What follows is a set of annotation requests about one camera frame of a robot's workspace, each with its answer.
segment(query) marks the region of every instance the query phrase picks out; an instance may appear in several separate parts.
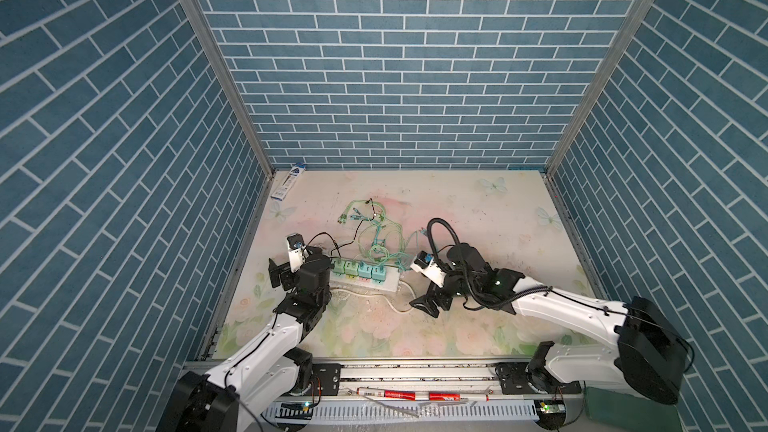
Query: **brick wall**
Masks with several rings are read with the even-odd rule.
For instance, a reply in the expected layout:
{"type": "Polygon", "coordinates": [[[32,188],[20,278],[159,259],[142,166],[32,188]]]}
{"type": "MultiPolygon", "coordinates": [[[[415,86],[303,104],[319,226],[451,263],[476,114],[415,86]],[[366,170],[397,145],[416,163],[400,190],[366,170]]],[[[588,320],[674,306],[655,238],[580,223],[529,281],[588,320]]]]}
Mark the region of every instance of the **brick wall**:
{"type": "Polygon", "coordinates": [[[613,298],[692,338],[689,430],[768,430],[768,0],[656,0],[556,182],[613,298]]]}
{"type": "Polygon", "coordinates": [[[0,430],[154,426],[263,180],[177,0],[0,0],[0,430]]]}
{"type": "Polygon", "coordinates": [[[268,153],[542,168],[631,0],[200,0],[268,153]]]}

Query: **box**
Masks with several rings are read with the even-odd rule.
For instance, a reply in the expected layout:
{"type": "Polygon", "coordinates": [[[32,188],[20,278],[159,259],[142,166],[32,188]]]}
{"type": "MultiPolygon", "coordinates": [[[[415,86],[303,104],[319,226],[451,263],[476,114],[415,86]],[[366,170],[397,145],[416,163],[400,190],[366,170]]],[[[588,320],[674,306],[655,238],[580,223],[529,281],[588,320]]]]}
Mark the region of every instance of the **box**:
{"type": "Polygon", "coordinates": [[[290,172],[288,172],[288,177],[286,177],[280,187],[275,189],[270,197],[282,202],[283,199],[288,195],[288,191],[293,187],[293,184],[296,183],[296,180],[298,180],[299,176],[305,170],[306,164],[303,164],[302,162],[293,164],[293,167],[290,168],[290,172]]]}

